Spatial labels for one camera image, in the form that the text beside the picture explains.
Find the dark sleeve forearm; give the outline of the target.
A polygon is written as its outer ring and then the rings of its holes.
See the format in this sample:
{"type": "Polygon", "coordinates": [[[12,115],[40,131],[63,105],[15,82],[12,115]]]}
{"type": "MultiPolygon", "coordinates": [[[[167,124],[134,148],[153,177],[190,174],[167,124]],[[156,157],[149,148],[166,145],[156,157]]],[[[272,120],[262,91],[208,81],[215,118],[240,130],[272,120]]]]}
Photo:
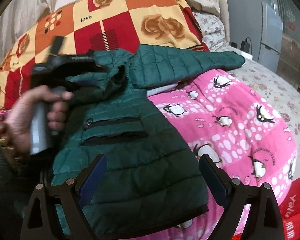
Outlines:
{"type": "Polygon", "coordinates": [[[0,239],[19,239],[22,219],[14,210],[14,172],[0,145],[0,239]]]}

